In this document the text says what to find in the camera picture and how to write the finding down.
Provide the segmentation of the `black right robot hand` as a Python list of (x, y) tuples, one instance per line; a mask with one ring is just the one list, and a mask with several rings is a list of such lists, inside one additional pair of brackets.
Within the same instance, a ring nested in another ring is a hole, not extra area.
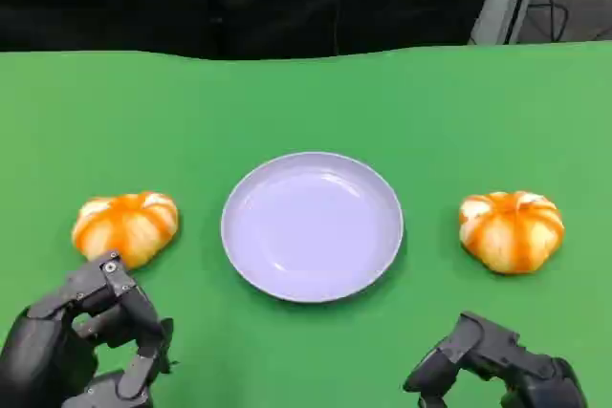
[(403, 389), (419, 396), (420, 407), (445, 407), (445, 395), (460, 372), (484, 381), (504, 382), (502, 407), (577, 407), (588, 405), (571, 364), (562, 357), (534, 354), (519, 334), (473, 312), (462, 312), (410, 372)]

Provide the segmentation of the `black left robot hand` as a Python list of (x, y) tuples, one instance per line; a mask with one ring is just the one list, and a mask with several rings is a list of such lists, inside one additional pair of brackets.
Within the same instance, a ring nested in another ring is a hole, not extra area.
[[(23, 310), (1, 352), (4, 407), (150, 407), (151, 386), (170, 374), (174, 322), (161, 318), (109, 251)], [(135, 342), (129, 365), (97, 373), (96, 349)]]

